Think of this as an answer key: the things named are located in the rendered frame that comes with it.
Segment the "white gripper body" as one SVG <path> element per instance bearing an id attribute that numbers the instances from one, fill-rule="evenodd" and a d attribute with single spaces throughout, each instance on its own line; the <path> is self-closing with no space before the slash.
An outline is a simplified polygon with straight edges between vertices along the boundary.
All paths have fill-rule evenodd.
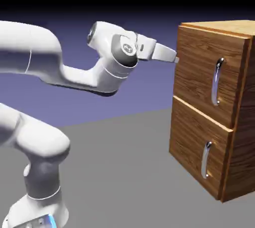
<path id="1" fill-rule="evenodd" d="M 152 54 L 152 60 L 174 62 L 176 55 L 177 53 L 175 50 L 163 44 L 156 43 L 153 54 Z"/>

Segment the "wooden cabinet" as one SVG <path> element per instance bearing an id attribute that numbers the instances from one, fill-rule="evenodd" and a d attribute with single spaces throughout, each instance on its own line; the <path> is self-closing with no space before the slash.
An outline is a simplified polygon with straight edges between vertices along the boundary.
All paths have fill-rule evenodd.
<path id="1" fill-rule="evenodd" d="M 184 22 L 181 25 L 251 37 L 219 200 L 226 202 L 255 192 L 255 21 Z"/>

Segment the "wooden cabinet door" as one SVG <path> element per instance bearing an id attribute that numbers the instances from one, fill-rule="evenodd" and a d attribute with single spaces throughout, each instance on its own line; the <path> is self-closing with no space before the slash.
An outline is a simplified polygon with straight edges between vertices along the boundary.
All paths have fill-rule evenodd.
<path id="1" fill-rule="evenodd" d="M 251 37 L 181 25 L 177 34 L 174 95 L 225 127 L 235 126 Z M 215 64 L 224 58 L 218 85 L 219 105 L 211 101 Z"/>
<path id="2" fill-rule="evenodd" d="M 169 152 L 217 200 L 222 196 L 232 134 L 232 129 L 179 97 L 173 97 Z M 201 161 L 208 141 L 213 144 L 207 161 L 208 177 L 204 179 L 201 175 Z"/>

